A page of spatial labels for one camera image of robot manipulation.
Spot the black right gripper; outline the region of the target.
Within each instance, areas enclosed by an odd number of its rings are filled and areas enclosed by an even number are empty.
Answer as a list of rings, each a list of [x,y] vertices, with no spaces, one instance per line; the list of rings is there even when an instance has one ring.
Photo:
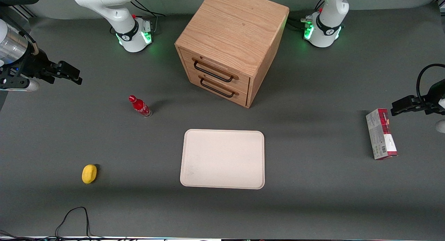
[[[19,64],[20,76],[41,79],[50,84],[54,83],[55,78],[64,78],[78,85],[82,84],[80,70],[65,61],[59,61],[58,64],[50,61],[45,52],[34,55],[31,50],[26,50],[21,60],[22,62]]]

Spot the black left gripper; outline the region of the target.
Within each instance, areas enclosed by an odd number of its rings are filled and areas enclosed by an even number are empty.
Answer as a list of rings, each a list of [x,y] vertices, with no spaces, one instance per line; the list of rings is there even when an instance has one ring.
[[[421,80],[416,82],[416,93],[420,101],[419,109],[424,111],[426,115],[429,114],[445,114],[444,97],[445,97],[445,80],[442,79],[439,82],[433,84],[426,95],[420,93]],[[391,115],[393,117],[407,112],[418,111],[417,97],[415,95],[408,95],[395,102],[393,102],[391,108]]]

